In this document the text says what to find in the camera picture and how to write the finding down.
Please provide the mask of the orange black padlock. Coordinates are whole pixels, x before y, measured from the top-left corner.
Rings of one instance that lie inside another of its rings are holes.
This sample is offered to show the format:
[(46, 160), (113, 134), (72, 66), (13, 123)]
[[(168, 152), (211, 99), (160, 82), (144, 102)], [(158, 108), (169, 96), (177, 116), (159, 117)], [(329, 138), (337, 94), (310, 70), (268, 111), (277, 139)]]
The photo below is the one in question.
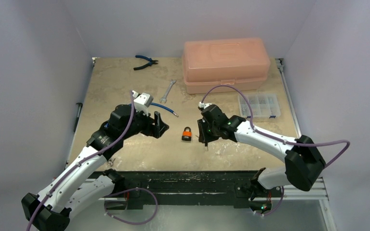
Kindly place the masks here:
[(181, 136), (182, 141), (191, 142), (192, 141), (192, 131), (190, 127), (185, 127)]

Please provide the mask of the blue cable lock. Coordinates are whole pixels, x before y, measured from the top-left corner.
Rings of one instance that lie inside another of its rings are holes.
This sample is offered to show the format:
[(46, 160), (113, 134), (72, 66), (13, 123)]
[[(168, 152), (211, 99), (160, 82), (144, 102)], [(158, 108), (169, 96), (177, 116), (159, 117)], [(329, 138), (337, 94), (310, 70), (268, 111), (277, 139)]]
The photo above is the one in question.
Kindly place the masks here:
[(172, 110), (171, 108), (168, 108), (168, 107), (166, 107), (166, 106), (164, 106), (164, 105), (162, 105), (162, 104), (160, 104), (160, 103), (151, 103), (151, 105), (152, 105), (152, 106), (159, 107), (159, 108), (162, 108), (162, 109), (164, 109), (164, 110), (166, 110), (166, 111), (170, 112), (170, 113), (171, 113), (171, 114), (173, 114), (174, 116), (179, 117), (179, 115), (178, 115), (174, 110)]

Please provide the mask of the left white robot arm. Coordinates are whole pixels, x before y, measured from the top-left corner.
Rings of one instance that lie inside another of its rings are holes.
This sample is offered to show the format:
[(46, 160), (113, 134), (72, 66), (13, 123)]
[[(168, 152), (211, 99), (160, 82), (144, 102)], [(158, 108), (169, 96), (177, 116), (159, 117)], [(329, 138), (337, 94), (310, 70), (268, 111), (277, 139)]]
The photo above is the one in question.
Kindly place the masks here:
[(90, 184), (84, 182), (122, 149), (126, 139), (137, 134), (158, 139), (168, 129), (160, 113), (151, 116), (147, 106), (134, 103), (116, 106), (78, 157), (54, 181), (39, 193), (27, 193), (22, 198), (28, 220), (26, 230), (35, 227), (39, 231), (64, 231), (75, 215), (96, 200), (142, 191), (139, 186), (125, 186), (125, 178), (112, 169), (104, 171)]

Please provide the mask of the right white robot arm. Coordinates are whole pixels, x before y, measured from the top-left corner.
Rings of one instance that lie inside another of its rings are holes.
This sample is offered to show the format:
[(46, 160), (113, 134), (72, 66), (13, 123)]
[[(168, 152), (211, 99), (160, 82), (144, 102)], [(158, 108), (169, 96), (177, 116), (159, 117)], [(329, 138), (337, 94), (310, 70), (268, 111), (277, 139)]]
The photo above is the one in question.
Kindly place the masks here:
[(321, 153), (308, 136), (288, 137), (270, 132), (237, 115), (227, 117), (215, 104), (199, 103), (198, 141), (205, 146), (218, 139), (248, 144), (284, 163), (278, 168), (261, 168), (245, 190), (250, 199), (265, 197), (278, 186), (292, 185), (308, 192), (326, 166)]

